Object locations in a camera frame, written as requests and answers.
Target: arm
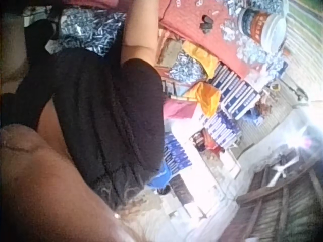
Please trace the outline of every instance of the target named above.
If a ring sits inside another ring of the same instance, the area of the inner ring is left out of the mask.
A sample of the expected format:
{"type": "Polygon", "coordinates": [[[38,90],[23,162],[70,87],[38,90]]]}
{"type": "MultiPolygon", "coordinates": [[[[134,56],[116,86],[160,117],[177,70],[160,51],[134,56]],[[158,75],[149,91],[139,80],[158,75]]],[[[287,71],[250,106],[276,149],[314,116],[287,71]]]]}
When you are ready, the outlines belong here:
{"type": "Polygon", "coordinates": [[[159,0],[134,0],[127,16],[121,64],[132,58],[155,64],[159,0]]]}
{"type": "Polygon", "coordinates": [[[15,235],[23,241],[127,241],[112,210],[35,131],[7,126],[1,143],[1,219],[15,235]]]}

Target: orange label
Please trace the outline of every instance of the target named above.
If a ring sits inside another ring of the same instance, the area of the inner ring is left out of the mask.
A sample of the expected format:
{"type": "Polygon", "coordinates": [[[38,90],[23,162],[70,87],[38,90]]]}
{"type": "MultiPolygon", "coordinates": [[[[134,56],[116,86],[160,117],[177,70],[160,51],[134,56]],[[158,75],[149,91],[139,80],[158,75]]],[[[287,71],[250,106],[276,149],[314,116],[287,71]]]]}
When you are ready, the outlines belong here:
{"type": "Polygon", "coordinates": [[[251,23],[251,38],[256,41],[258,44],[261,44],[261,34],[263,26],[268,18],[267,13],[257,14],[251,23]]]}

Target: wooden plank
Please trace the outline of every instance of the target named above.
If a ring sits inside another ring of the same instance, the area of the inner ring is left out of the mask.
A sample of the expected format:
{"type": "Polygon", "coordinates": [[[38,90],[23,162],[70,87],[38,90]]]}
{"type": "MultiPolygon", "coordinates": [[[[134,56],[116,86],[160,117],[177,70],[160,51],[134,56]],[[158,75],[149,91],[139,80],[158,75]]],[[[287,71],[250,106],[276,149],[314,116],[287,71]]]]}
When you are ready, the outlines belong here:
{"type": "MultiPolygon", "coordinates": [[[[269,167],[266,166],[265,169],[263,170],[263,175],[262,175],[262,180],[261,180],[261,187],[265,187],[267,185],[267,180],[268,180],[268,174],[269,174],[269,167]]],[[[250,237],[253,228],[257,222],[257,218],[259,216],[259,212],[261,209],[261,205],[262,205],[262,199],[259,199],[257,205],[255,206],[255,208],[253,209],[253,212],[251,214],[251,218],[249,220],[249,223],[247,225],[246,231],[242,237],[242,241],[245,241],[247,238],[250,237]]]]}
{"type": "Polygon", "coordinates": [[[277,241],[284,241],[285,228],[287,224],[287,216],[288,216],[288,201],[289,201],[289,189],[288,187],[283,187],[283,201],[282,201],[282,209],[279,217],[279,225],[278,225],[278,234],[277,241]]]}
{"type": "Polygon", "coordinates": [[[259,199],[257,206],[254,208],[251,218],[249,220],[249,223],[247,225],[246,231],[242,237],[241,242],[245,241],[247,238],[250,237],[252,231],[253,231],[253,227],[256,224],[260,209],[261,209],[261,205],[262,205],[262,199],[259,199]]]}
{"type": "Polygon", "coordinates": [[[315,171],[313,169],[309,171],[309,177],[311,178],[311,181],[313,183],[313,186],[316,191],[316,195],[317,195],[318,201],[321,205],[321,210],[323,213],[323,189],[322,189],[322,186],[321,186],[319,180],[317,179],[315,171]]]}
{"type": "Polygon", "coordinates": [[[238,204],[243,204],[243,203],[253,201],[255,199],[259,199],[263,196],[267,196],[269,194],[272,194],[272,193],[282,189],[283,187],[287,186],[288,184],[295,182],[300,177],[302,177],[304,174],[306,174],[316,164],[316,162],[321,158],[320,154],[321,154],[321,151],[315,152],[308,159],[308,161],[300,167],[300,169],[298,170],[298,173],[296,175],[286,179],[282,184],[276,185],[272,188],[263,187],[263,188],[259,188],[259,189],[255,190],[255,191],[248,192],[244,195],[238,196],[236,202],[238,204]]]}
{"type": "Polygon", "coordinates": [[[263,171],[263,176],[262,176],[262,181],[261,181],[261,188],[263,188],[263,187],[265,187],[267,185],[268,174],[269,174],[269,166],[267,165],[264,168],[264,171],[263,171]]]}

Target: yellow cloth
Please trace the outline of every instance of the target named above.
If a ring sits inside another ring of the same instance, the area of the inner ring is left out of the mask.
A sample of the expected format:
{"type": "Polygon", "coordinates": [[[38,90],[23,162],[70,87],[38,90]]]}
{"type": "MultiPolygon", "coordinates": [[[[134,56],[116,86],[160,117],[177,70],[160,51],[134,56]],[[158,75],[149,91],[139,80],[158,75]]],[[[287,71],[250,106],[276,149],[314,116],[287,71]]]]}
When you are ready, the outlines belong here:
{"type": "Polygon", "coordinates": [[[215,56],[209,54],[204,49],[190,43],[187,40],[183,44],[183,50],[189,56],[202,64],[209,78],[214,76],[214,72],[216,71],[219,63],[219,60],[215,56]]]}
{"type": "Polygon", "coordinates": [[[212,117],[220,103],[221,92],[209,83],[198,82],[189,89],[184,97],[196,98],[201,105],[202,111],[207,117],[212,117]]]}

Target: white bucket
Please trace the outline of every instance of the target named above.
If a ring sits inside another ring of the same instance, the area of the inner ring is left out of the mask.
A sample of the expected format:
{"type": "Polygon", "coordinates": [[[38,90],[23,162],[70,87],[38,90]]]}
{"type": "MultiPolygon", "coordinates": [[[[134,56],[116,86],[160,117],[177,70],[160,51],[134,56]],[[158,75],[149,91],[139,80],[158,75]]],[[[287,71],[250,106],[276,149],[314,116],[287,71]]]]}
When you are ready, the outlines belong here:
{"type": "Polygon", "coordinates": [[[276,53],[286,36],[287,23],[285,17],[271,14],[263,26],[261,46],[268,53],[276,53]]]}
{"type": "Polygon", "coordinates": [[[285,39],[287,24],[284,16],[245,8],[239,14],[238,27],[266,52],[276,53],[285,39]]]}

